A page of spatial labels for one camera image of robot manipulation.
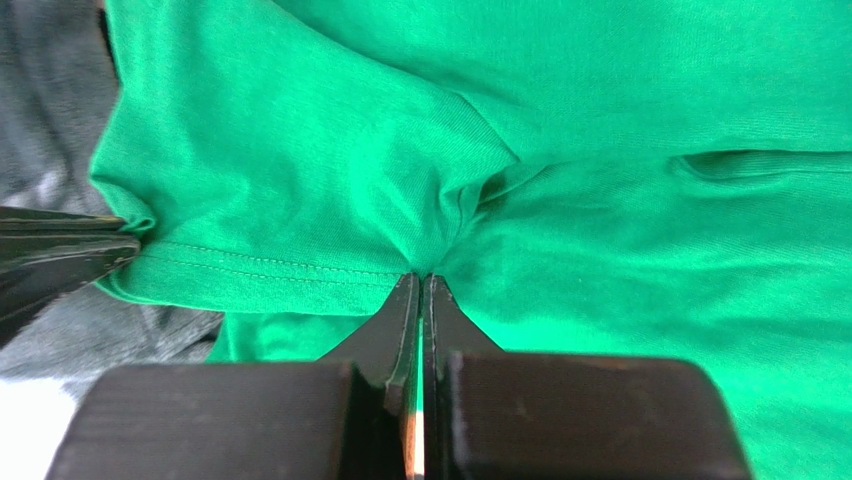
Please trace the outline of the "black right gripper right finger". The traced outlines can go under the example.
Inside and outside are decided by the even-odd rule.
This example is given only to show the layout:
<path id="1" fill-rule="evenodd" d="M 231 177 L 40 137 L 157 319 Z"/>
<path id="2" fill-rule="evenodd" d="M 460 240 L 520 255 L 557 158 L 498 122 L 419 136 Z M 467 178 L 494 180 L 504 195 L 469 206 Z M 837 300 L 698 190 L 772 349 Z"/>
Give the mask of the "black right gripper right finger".
<path id="1" fill-rule="evenodd" d="M 424 279 L 422 320 L 424 477 L 457 479 L 447 361 L 453 351 L 501 353 L 503 349 L 461 310 L 440 275 Z"/>

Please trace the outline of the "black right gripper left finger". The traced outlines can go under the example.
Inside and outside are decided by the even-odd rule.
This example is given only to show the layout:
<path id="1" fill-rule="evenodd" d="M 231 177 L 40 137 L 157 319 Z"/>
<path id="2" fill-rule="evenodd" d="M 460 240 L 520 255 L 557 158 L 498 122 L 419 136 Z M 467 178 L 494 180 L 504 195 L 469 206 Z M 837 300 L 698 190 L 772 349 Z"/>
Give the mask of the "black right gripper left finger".
<path id="1" fill-rule="evenodd" d="M 380 309 L 323 355 L 350 367 L 343 479 L 415 479 L 420 279 L 403 275 Z"/>

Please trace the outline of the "green t-shirt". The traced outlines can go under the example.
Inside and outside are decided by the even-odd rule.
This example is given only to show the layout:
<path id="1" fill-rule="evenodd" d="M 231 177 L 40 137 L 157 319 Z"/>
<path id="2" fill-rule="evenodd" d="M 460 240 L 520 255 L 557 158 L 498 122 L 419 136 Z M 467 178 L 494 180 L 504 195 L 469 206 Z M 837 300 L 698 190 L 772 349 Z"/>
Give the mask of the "green t-shirt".
<path id="1" fill-rule="evenodd" d="M 704 367 L 761 479 L 851 475 L 847 1 L 110 1 L 100 282 L 315 359 L 404 274 L 505 349 Z"/>

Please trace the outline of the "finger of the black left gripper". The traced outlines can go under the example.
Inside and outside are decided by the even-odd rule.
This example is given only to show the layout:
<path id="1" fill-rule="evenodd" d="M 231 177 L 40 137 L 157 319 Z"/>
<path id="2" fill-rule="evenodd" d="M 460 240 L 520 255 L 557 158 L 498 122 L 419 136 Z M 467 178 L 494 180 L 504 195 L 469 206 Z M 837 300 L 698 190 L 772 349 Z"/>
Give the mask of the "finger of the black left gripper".
<path id="1" fill-rule="evenodd" d="M 1 345 L 40 313 L 128 264 L 140 242 L 123 233 L 1 236 Z"/>
<path id="2" fill-rule="evenodd" d="M 111 215 L 1 207 L 1 243 L 16 247 L 130 246 L 125 221 Z"/>

